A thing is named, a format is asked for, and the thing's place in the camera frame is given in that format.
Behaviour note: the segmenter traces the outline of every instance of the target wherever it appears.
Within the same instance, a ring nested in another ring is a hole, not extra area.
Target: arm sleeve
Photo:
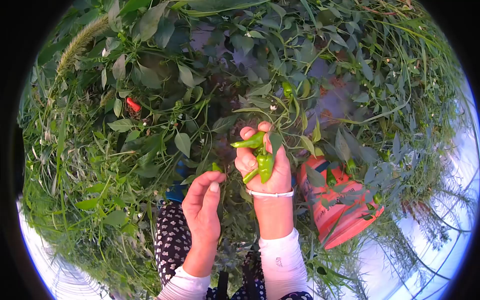
[[[293,231],[284,238],[264,240],[260,238],[260,257],[268,299],[307,291],[307,269],[299,245],[299,233]]]
[[[203,299],[210,285],[210,276],[195,277],[183,270],[183,266],[175,270],[175,276],[164,286],[157,299],[159,300],[197,300]]]

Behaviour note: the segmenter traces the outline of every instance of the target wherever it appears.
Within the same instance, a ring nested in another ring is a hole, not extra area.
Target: strap
[[[243,265],[242,270],[247,279],[248,299],[259,300],[257,289],[255,288],[255,280],[253,279],[252,272],[250,271],[247,265]]]
[[[218,300],[228,300],[227,286],[228,272],[220,271],[218,276],[218,286],[216,289],[216,295]]]
[[[249,189],[246,189],[247,190],[247,194],[248,195],[253,195],[253,196],[264,196],[264,197],[275,197],[275,198],[278,198],[278,197],[291,197],[293,196],[293,194],[295,193],[293,191],[293,188],[291,191],[289,192],[283,192],[283,193],[275,193],[275,194],[268,194],[268,193],[265,193],[265,192],[255,192],[255,191],[252,191],[252,190],[249,190]]]

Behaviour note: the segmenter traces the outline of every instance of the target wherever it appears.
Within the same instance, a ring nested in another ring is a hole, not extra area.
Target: red bucket
[[[305,170],[305,164],[317,170],[323,175],[323,177],[326,178],[326,169],[330,162],[325,160],[323,156],[318,156],[317,158],[310,156],[309,160],[301,166],[297,175],[297,179],[305,200],[308,201],[308,199],[314,199],[316,193],[325,192],[326,187],[316,188],[309,183]],[[362,184],[354,180],[350,180],[350,177],[342,172],[340,167],[332,169],[332,173],[335,176],[337,185],[346,185],[346,187],[342,190],[342,193],[359,191],[362,189]],[[353,238],[362,230],[367,228],[367,226],[375,221],[375,219],[384,211],[382,206],[382,208],[376,212],[375,216],[372,216],[373,218],[370,220],[365,220],[362,217],[366,214],[365,211],[368,211],[368,207],[365,204],[365,194],[358,195],[355,199],[355,203],[352,205],[338,203],[341,201],[342,195],[334,192],[333,190],[331,190],[330,193],[322,195],[322,197],[326,198],[328,201],[336,200],[337,204],[331,206],[329,209],[323,207],[320,202],[317,202],[313,205],[313,217],[319,231],[318,240],[320,242],[324,241],[334,227],[338,218],[341,216],[334,232],[330,235],[325,243],[325,249],[333,248]],[[378,205],[375,204],[374,201],[371,201],[370,204],[376,209],[378,208]],[[353,211],[349,211],[347,214],[344,214],[348,209],[355,205],[357,205],[358,208],[354,209]]]

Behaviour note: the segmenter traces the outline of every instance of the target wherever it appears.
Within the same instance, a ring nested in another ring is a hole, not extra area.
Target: bracelet
[[[248,195],[253,195],[253,196],[263,196],[263,197],[275,197],[275,198],[278,198],[278,197],[291,197],[293,196],[294,194],[294,191],[293,191],[293,188],[291,191],[289,192],[283,192],[283,193],[276,193],[276,194],[268,194],[268,193],[265,193],[265,192],[255,192],[255,191],[252,191],[252,190],[249,190],[249,189],[246,189],[247,190],[247,194]]]

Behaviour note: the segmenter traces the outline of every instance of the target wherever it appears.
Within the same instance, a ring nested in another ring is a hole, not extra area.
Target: green pepper
[[[258,174],[258,168],[255,168],[255,170],[245,175],[245,177],[243,178],[243,183],[245,184],[249,183],[249,181],[252,180],[253,177],[257,176],[257,174]]]
[[[331,168],[327,168],[327,185],[329,187],[334,187],[336,185],[336,178],[333,175]]]
[[[223,170],[216,164],[216,162],[212,163],[212,171],[220,171],[223,173]]]
[[[230,145],[234,148],[252,148],[256,149],[261,147],[264,144],[264,131],[259,131],[256,134],[252,135],[248,140],[241,142],[234,142]]]
[[[375,202],[375,204],[379,204],[381,201],[382,201],[382,195],[380,195],[379,192],[373,195],[373,202]]]
[[[355,164],[355,162],[353,161],[353,158],[350,158],[348,161],[347,161],[347,168],[346,168],[346,171],[345,173],[347,173],[348,175],[351,175],[355,168],[357,167],[357,165]]]
[[[256,148],[256,149],[253,151],[253,155],[259,156],[260,154],[263,153],[263,151],[264,151],[263,146],[262,146],[262,147],[258,147],[258,148]]]
[[[288,81],[282,82],[282,87],[283,87],[283,95],[287,99],[292,99],[293,98],[293,93],[292,93],[292,85]]]
[[[262,183],[267,182],[272,176],[273,171],[273,156],[267,151],[263,150],[262,155],[257,156],[258,162],[258,174],[260,174],[260,178],[262,179]]]

